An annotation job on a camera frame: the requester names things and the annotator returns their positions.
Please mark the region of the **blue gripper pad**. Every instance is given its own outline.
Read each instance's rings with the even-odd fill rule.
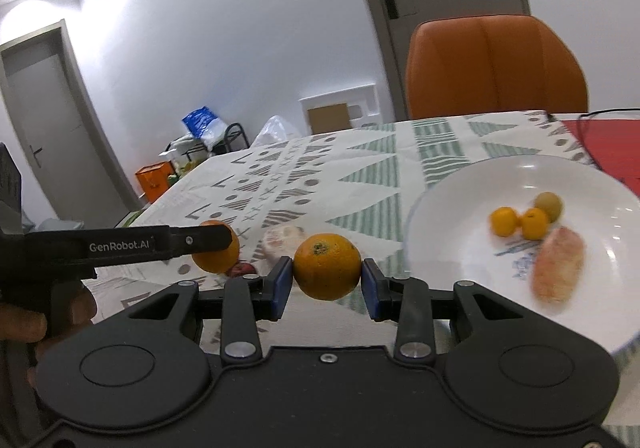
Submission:
[[[269,274],[273,278],[273,299],[271,300],[271,315],[279,320],[287,305],[291,286],[293,285],[293,262],[288,256],[283,256]]]
[[[374,269],[380,272],[378,266],[376,266],[370,258],[363,261],[360,275],[360,288],[365,304],[367,305],[367,311],[369,311],[369,317],[372,320],[377,320],[380,319],[381,305],[380,299],[378,298],[378,284],[374,276]]]

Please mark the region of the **orange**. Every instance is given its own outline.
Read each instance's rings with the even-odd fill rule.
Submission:
[[[520,225],[520,218],[513,208],[503,206],[489,215],[489,224],[498,237],[509,237]]]
[[[549,217],[540,208],[529,208],[522,215],[522,236],[527,240],[542,240],[549,229]]]
[[[222,224],[231,231],[231,244],[226,250],[222,251],[206,251],[205,253],[193,253],[191,258],[200,269],[210,273],[224,273],[227,269],[232,268],[240,257],[240,241],[236,232],[231,226],[221,221],[204,221],[201,226],[212,226],[214,224]]]
[[[316,300],[337,300],[358,285],[360,252],[336,234],[312,235],[296,250],[293,277],[300,289]]]

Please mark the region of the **chair backrest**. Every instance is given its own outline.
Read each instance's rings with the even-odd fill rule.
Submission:
[[[540,108],[586,112],[574,55],[543,22],[475,16],[419,25],[411,38],[406,95],[412,120]]]

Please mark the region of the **patterned tablecloth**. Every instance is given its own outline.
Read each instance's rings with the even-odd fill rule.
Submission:
[[[220,219],[238,233],[241,259],[260,274],[270,266],[265,229],[292,222],[308,234],[334,232],[352,240],[392,276],[404,271],[402,231],[425,189],[473,162],[508,155],[546,154],[590,163],[562,123],[544,112],[504,112],[404,121],[295,139],[215,157],[173,186],[134,225],[193,226]],[[202,290],[222,275],[201,271],[190,257],[101,269],[88,286],[97,320],[185,278]],[[218,352],[220,324],[206,323],[202,348]],[[258,322],[263,351],[270,345],[392,345],[395,324],[366,316],[360,289],[337,302],[319,302],[294,286],[282,320]],[[438,349],[447,348],[440,331]],[[618,356],[621,388],[607,417],[609,430],[640,448],[640,342]]]

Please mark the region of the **white plate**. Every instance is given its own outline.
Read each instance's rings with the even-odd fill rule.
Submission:
[[[558,223],[580,233],[584,269],[571,299],[539,302],[530,290],[538,243],[495,237],[489,214],[522,213],[540,193],[564,201]],[[443,179],[415,203],[405,229],[411,275],[434,289],[473,280],[617,352],[640,330],[640,200],[610,176],[548,155],[489,159]]]

